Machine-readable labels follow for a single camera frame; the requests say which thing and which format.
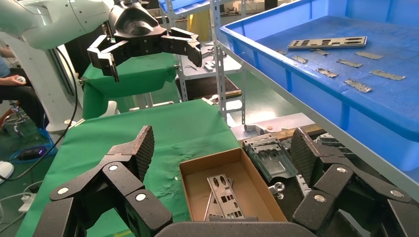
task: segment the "brown cardboard box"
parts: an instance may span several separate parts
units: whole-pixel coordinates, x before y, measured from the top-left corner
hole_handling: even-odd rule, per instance
[[[192,221],[204,220],[211,193],[207,177],[218,174],[233,179],[233,191],[245,216],[257,216],[259,221],[286,221],[262,177],[240,148],[182,162],[180,174]]]

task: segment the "small blue object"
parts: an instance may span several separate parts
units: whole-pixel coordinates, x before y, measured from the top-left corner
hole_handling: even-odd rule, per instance
[[[419,167],[419,1],[300,0],[221,27],[229,46],[296,98],[395,167]],[[365,48],[324,49],[323,56],[287,50],[292,40],[367,36]],[[374,60],[358,51],[383,56]],[[292,60],[308,59],[306,64]],[[359,68],[337,63],[362,63]],[[316,72],[338,74],[332,79]],[[406,76],[391,80],[382,70]],[[373,90],[362,93],[353,79]]]

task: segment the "cable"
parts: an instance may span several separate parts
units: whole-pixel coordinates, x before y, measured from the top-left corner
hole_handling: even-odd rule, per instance
[[[32,187],[33,185],[35,185],[35,184],[39,184],[39,183],[42,183],[43,182],[43,180],[41,180],[41,181],[38,181],[38,182],[34,182],[33,184],[31,184],[31,185],[29,185],[29,186],[27,186],[24,190],[23,190],[23,193],[25,193],[26,192],[26,190],[28,190],[30,187]]]
[[[4,200],[7,200],[7,199],[10,199],[10,198],[14,198],[14,197],[20,196],[20,195],[25,195],[25,194],[26,195],[31,195],[32,193],[19,193],[19,194],[15,194],[15,195],[8,196],[8,197],[5,197],[5,198],[0,199],[0,202],[2,202]]]
[[[68,61],[67,61],[67,59],[66,59],[66,57],[64,57],[64,54],[60,51],[60,49],[59,48],[57,48],[57,51],[61,54],[61,56],[63,57],[63,59],[64,59],[64,61],[66,62],[66,64],[67,64],[67,66],[68,66],[68,68],[69,68],[69,70],[71,69],[71,66],[70,66],[70,64],[68,63]],[[75,91],[75,104],[74,104],[74,111],[73,111],[73,115],[71,116],[71,119],[70,119],[70,121],[73,121],[74,120],[74,117],[76,116],[76,111],[77,111],[77,100],[78,100],[78,94],[77,94],[77,88],[76,88],[76,86],[77,86],[77,83],[76,83],[76,78],[74,77],[74,74],[73,74],[73,72],[71,72],[71,77],[73,78],[73,83],[74,83],[74,91]],[[37,160],[31,167],[29,167],[27,170],[25,170],[23,173],[21,173],[20,175],[18,175],[16,178],[11,178],[11,179],[8,179],[8,178],[5,178],[5,177],[3,177],[3,176],[1,176],[0,175],[0,179],[2,179],[2,180],[4,180],[4,181],[15,181],[15,180],[17,180],[17,179],[19,179],[19,178],[21,178],[21,177],[23,177],[25,174],[27,174],[29,171],[31,171],[37,164],[39,164],[40,162],[41,162],[41,160],[45,157],[45,156],[47,156],[56,146],[57,146],[57,144],[61,141],[61,139],[63,139],[63,137],[64,137],[64,135],[67,133],[67,131],[68,131],[68,129],[70,128],[70,126],[71,126],[71,122],[70,123],[68,123],[68,126],[66,127],[66,129],[64,130],[64,132],[63,132],[63,134],[58,138],[58,140],[54,143],[54,145],[41,157],[41,158],[39,158],[39,160]]]
[[[14,219],[12,222],[10,222],[7,226],[5,226],[3,229],[1,229],[0,233],[5,231],[7,228],[9,228],[11,225],[16,223],[18,220],[20,220],[20,218],[22,218],[24,215],[25,215],[25,213],[20,214],[20,216],[18,216],[16,219]]]

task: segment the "green cloth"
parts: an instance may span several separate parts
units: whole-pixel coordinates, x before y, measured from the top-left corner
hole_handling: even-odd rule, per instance
[[[83,74],[83,118],[97,118],[106,112],[109,98],[138,95],[163,88],[166,81],[176,77],[173,54],[159,53],[133,57],[117,66],[120,82],[104,76],[101,69],[91,64]]]
[[[172,212],[175,222],[190,220],[179,163],[239,147],[218,108],[202,100],[93,118],[70,129],[17,236],[32,236],[54,188],[95,167],[113,145],[132,141],[145,124],[153,127],[155,150],[144,184]],[[127,229],[112,209],[88,236]]]

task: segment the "blue container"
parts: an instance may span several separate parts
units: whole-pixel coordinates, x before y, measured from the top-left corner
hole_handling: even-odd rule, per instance
[[[300,0],[221,27],[230,48],[402,171],[419,167],[419,1]],[[365,48],[287,51],[292,40],[367,36]],[[379,60],[355,54],[365,51]],[[301,64],[291,59],[308,59]],[[338,59],[362,63],[349,67]],[[332,79],[318,72],[337,73]],[[396,81],[370,74],[406,76]],[[372,87],[362,93],[344,83]]]
[[[173,11],[175,14],[181,14],[185,11],[194,9],[195,4],[203,4],[209,2],[208,0],[172,0]],[[168,7],[165,0],[159,0],[160,7],[168,12]]]

